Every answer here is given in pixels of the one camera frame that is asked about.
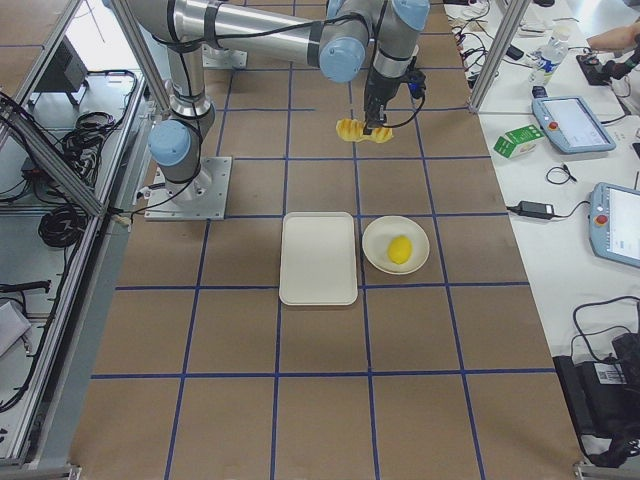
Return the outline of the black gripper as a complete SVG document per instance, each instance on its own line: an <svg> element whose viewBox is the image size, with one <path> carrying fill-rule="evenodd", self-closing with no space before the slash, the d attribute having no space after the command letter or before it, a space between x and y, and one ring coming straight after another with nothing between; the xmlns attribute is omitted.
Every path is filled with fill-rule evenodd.
<svg viewBox="0 0 640 480"><path fill-rule="evenodd" d="M376 55L365 83L364 135L371 135L378 127L378 116L378 128L388 128L384 111L388 102L396 96L401 84L408 85L409 93L414 99L422 99L425 96L426 76L416 67L416 60L416 55L403 61L391 60L382 54Z"/></svg>

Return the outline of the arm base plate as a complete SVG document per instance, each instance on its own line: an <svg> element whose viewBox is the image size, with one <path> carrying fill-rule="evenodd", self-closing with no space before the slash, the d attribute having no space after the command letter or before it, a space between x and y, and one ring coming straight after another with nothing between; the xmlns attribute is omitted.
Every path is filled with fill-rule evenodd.
<svg viewBox="0 0 640 480"><path fill-rule="evenodd" d="M203 67L209 70L244 70L248 54L240 50L218 49L208 44L202 47Z"/></svg>
<svg viewBox="0 0 640 480"><path fill-rule="evenodd" d="M143 194L149 209L143 211L149 221L199 221L225 218L231 157L206 157L201 160L200 173L182 190L182 186L167 183L159 167L154 183Z"/></svg>

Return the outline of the person forearm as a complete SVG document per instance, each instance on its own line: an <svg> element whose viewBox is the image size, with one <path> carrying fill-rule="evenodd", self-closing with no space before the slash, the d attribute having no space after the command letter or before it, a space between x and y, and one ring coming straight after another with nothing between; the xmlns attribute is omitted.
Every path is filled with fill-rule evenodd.
<svg viewBox="0 0 640 480"><path fill-rule="evenodd" d="M638 36L639 24L633 23L589 37L587 43L591 49L597 51L624 51L635 48Z"/></svg>

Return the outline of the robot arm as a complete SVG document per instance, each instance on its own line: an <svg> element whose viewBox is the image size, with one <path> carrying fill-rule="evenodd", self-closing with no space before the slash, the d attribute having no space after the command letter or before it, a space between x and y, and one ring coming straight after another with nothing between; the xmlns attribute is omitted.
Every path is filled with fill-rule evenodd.
<svg viewBox="0 0 640 480"><path fill-rule="evenodd" d="M108 1L106 7L124 8L134 32L146 31L165 47L170 76L162 83L170 118L207 131L216 108L206 93L208 75L204 51L223 58L249 56L249 70L241 74L227 98L234 109L245 109L239 92L255 87L258 105L278 114L284 93L277 81L287 73L309 75L317 70L332 82L316 91L310 106L329 107L332 95L346 88L360 73L367 74L361 121L341 120L340 138L347 142L385 143L394 126L386 109L406 86L425 99L425 76L416 68L418 40L430 11L427 1L329 1L322 19L293 16L291 6L261 10L229 1Z"/></svg>

